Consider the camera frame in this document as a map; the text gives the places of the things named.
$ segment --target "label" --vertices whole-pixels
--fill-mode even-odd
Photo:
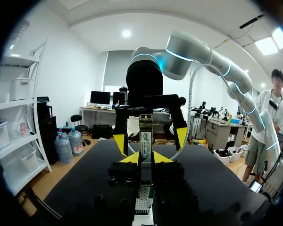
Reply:
[[[74,147],[74,153],[78,154],[83,151],[83,145],[80,145],[78,147]]]
[[[147,158],[151,155],[152,133],[141,132],[141,156]]]

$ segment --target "black stool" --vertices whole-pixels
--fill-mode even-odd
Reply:
[[[87,131],[88,127],[84,126],[84,125],[80,125],[79,124],[80,120],[82,120],[82,116],[80,114],[75,114],[75,115],[70,117],[70,121],[71,122],[73,122],[74,124],[75,124],[75,122],[77,122],[77,126],[75,125],[75,130],[77,130],[77,131],[79,131],[81,133],[83,146],[86,147],[86,146],[91,144],[91,141],[83,139],[83,134],[82,133]]]

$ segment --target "white container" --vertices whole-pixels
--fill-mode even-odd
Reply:
[[[39,166],[36,149],[31,145],[25,145],[22,149],[23,150],[19,154],[21,162],[25,169],[31,173]]]
[[[8,122],[0,124],[0,149],[9,145]]]
[[[246,150],[244,150],[244,151],[241,153],[241,157],[242,157],[242,158],[245,158],[245,157],[246,157],[246,155],[247,155],[247,151],[246,151]]]
[[[237,161],[240,158],[242,151],[238,152],[239,149],[241,148],[240,147],[229,147],[228,148],[228,150],[234,155],[234,158],[232,161]]]
[[[32,80],[28,78],[13,79],[10,87],[10,100],[28,99]]]
[[[227,156],[227,157],[220,157],[216,150],[214,150],[214,156],[218,158],[224,165],[228,165],[230,162],[233,162],[233,156]]]

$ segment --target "computer monitor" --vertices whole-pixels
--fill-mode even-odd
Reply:
[[[108,105],[110,104],[110,93],[91,91],[90,103]]]
[[[113,104],[124,105],[125,104],[125,93],[113,92]]]

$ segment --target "floor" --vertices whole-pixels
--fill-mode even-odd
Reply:
[[[86,154],[97,142],[97,139],[90,139],[89,137],[84,137],[84,139],[88,139],[91,141],[91,144],[87,147],[84,147],[84,154]],[[157,145],[164,145],[166,140],[157,139],[155,144]],[[56,164],[52,165],[52,172],[49,173],[47,171],[41,172],[38,176],[36,176],[31,182],[30,185],[36,195],[41,199],[44,200],[47,194],[53,189],[53,187],[58,183],[59,180],[66,175],[70,169],[84,156],[74,156],[73,161],[70,164],[62,164],[57,162]],[[235,174],[239,179],[242,179],[244,170],[246,165],[244,165],[244,158],[240,158],[238,161],[230,163],[227,167]],[[28,200],[23,198],[23,194],[19,194],[19,201],[21,202],[23,208],[26,212],[31,216],[36,212],[36,208],[32,205],[32,203]]]

